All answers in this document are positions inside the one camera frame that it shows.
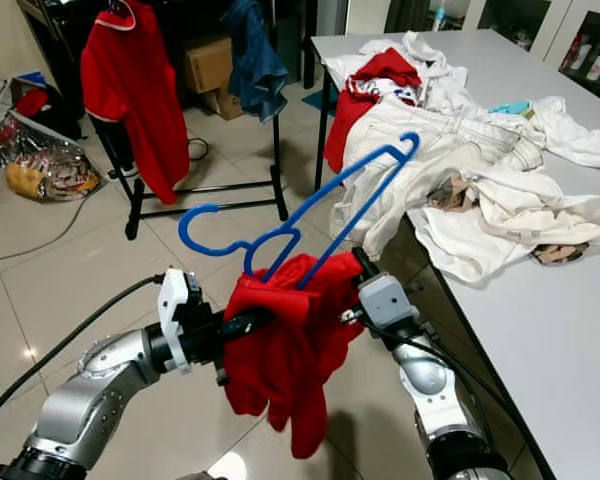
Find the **blue plastic hanger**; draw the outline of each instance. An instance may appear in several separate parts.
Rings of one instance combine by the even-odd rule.
[[[289,219],[280,225],[277,228],[265,233],[264,235],[257,238],[253,243],[249,243],[245,240],[238,240],[237,242],[232,243],[226,248],[217,248],[212,249],[205,247],[204,245],[200,245],[195,242],[189,236],[189,224],[191,221],[201,215],[203,213],[216,213],[220,209],[217,205],[206,204],[200,205],[197,207],[193,207],[187,213],[185,213],[180,222],[178,223],[178,235],[180,236],[180,240],[189,247],[191,250],[196,252],[203,253],[205,255],[209,255],[211,257],[223,257],[225,255],[230,255],[235,252],[239,248],[244,248],[246,250],[246,254],[244,257],[244,271],[253,276],[253,268],[251,263],[253,261],[253,256],[255,252],[258,250],[260,245],[265,243],[267,240],[270,240],[273,237],[278,235],[291,235],[291,240],[284,248],[282,253],[278,255],[278,258],[273,262],[273,265],[269,268],[266,275],[262,279],[263,283],[267,283],[271,276],[278,270],[280,265],[287,259],[293,248],[300,241],[300,237],[302,236],[300,230],[298,230],[294,225],[300,220],[300,218],[311,208],[313,208],[320,200],[326,197],[334,188],[342,183],[344,179],[354,174],[361,168],[363,168],[368,163],[372,162],[376,158],[381,155],[389,154],[398,162],[397,167],[384,179],[384,181],[380,184],[380,186],[373,192],[373,194],[369,197],[367,202],[363,205],[358,213],[351,219],[351,221],[344,227],[342,232],[338,235],[338,237],[329,245],[329,247],[324,251],[320,259],[316,262],[313,268],[304,276],[304,278],[298,283],[297,289],[302,290],[309,280],[315,275],[315,273],[322,267],[324,262],[329,258],[329,256],[334,252],[334,250],[342,243],[345,237],[351,232],[353,227],[360,221],[363,215],[369,210],[373,202],[375,202],[382,192],[387,188],[387,186],[393,181],[395,176],[400,172],[400,170],[407,164],[409,160],[413,158],[416,151],[418,150],[418,146],[420,145],[420,137],[418,134],[409,132],[403,133],[400,136],[401,141],[410,140],[411,141],[411,150],[409,152],[404,153],[398,150],[393,145],[384,145],[377,150],[371,152],[369,155],[364,157],[359,162],[354,163],[348,168],[345,168],[340,174],[338,174],[335,178],[333,178],[330,182],[324,185],[320,190],[315,192],[311,197],[309,197],[301,206],[296,210]]]

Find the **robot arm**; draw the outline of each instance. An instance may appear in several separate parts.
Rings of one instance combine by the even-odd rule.
[[[360,305],[343,321],[364,316],[375,327],[424,346],[428,336],[400,283],[379,273],[361,250],[365,268]],[[257,331],[270,312],[246,312],[222,322],[212,313],[193,275],[169,270],[158,300],[160,323],[104,339],[78,363],[77,373],[45,402],[20,455],[0,465],[3,480],[82,480],[113,436],[131,398],[162,374],[190,371],[191,363],[214,362],[217,382],[223,345]],[[383,339],[400,366],[400,381],[416,406],[415,423],[435,480],[509,480],[506,462],[492,450],[460,403],[455,375],[447,365],[417,347]]]

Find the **clothing rack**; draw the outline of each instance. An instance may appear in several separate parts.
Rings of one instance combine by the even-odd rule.
[[[275,0],[271,0],[271,23],[269,26],[269,42],[271,43],[271,47],[274,51],[277,51],[277,27],[276,27],[276,8],[275,8]],[[142,204],[144,200],[149,198],[156,198],[154,193],[145,193],[145,184],[140,178],[136,178],[133,184],[133,190],[131,189],[127,179],[124,177],[124,173],[122,171],[121,165],[124,163],[121,160],[121,157],[125,155],[125,148],[121,148],[120,139],[116,139],[115,135],[111,135],[110,127],[105,123],[98,121],[91,117],[91,121],[94,125],[96,133],[100,137],[102,141],[102,145],[109,155],[109,159],[113,165],[113,168],[116,172],[117,178],[124,189],[127,198],[129,199],[129,203],[131,205],[129,211],[129,218],[127,224],[125,226],[125,235],[128,240],[135,240],[138,235],[138,227],[140,224],[140,220],[145,218],[154,218],[154,217],[164,217],[170,215],[178,215],[187,212],[189,209],[187,208],[179,208],[172,210],[162,210],[158,212],[143,212]],[[280,122],[278,115],[273,117],[273,151],[274,151],[274,163],[269,168],[269,173],[271,175],[271,180],[260,181],[260,182],[248,182],[248,183],[238,183],[231,185],[215,185],[209,187],[195,187],[195,188],[186,188],[181,190],[175,190],[176,195],[178,197],[184,195],[191,194],[199,194],[199,193],[210,193],[210,192],[227,192],[234,190],[244,190],[251,188],[261,188],[261,187],[273,187],[273,197],[262,199],[262,200],[254,200],[250,202],[235,202],[235,203],[225,203],[219,204],[218,207],[220,210],[234,210],[240,208],[251,208],[251,207],[261,207],[265,205],[276,205],[278,208],[278,216],[280,217],[280,221],[285,221],[289,218],[289,213],[287,211],[287,206],[284,201],[284,196],[282,194],[282,183],[280,180],[281,175],[281,159],[280,159]]]

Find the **tile floor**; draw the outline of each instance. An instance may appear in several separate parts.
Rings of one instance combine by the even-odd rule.
[[[315,91],[320,85],[316,83]],[[301,102],[312,93],[289,85],[289,105],[280,120],[285,197],[293,210],[311,192],[318,132],[318,111]],[[245,182],[267,177],[272,158],[270,126],[250,117],[225,122],[192,108],[185,112],[191,136],[209,141],[211,151],[192,164],[188,185]],[[102,145],[84,122],[83,144],[102,169],[109,163]],[[325,168],[324,177],[330,172]],[[229,200],[250,200],[267,192],[241,191]],[[299,250],[319,254],[330,242],[328,215],[336,195],[300,224]],[[218,195],[196,201],[218,201]],[[158,203],[148,208],[162,208]],[[40,244],[61,231],[76,203],[40,205],[8,191],[0,171],[0,256]],[[138,238],[124,237],[128,205],[119,185],[110,183],[88,200],[74,227],[61,240],[31,254],[0,261],[0,393],[34,360],[39,359],[106,299],[130,283],[170,265],[195,271],[206,297],[223,307],[240,274],[237,256],[209,258],[186,249],[177,237],[177,218],[141,222]],[[231,211],[206,218],[201,240],[228,244],[254,238],[278,223],[274,207]],[[280,249],[273,242],[256,263]],[[425,259],[404,255],[412,276]],[[74,370],[76,359],[103,336],[156,321],[157,289],[147,287],[112,309],[60,356],[32,378],[0,412],[0,462],[19,452],[50,391]],[[214,465],[226,473],[234,454],[246,463],[248,478],[429,480],[429,469],[412,426],[413,406],[398,381],[392,360],[382,346],[361,336],[346,365],[326,385],[330,409],[329,435],[307,461],[290,455],[289,432],[276,434],[259,418],[235,416],[224,393],[215,386],[211,367],[197,367],[182,378],[167,375],[159,385],[140,393],[129,405],[115,438],[90,479],[176,479]],[[519,478],[540,478],[527,450],[517,445],[511,463]]]

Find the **red shirt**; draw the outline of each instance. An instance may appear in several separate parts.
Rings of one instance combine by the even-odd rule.
[[[87,111],[124,123],[142,178],[163,203],[189,171],[187,129],[153,9],[121,0],[121,12],[101,12],[82,52]]]

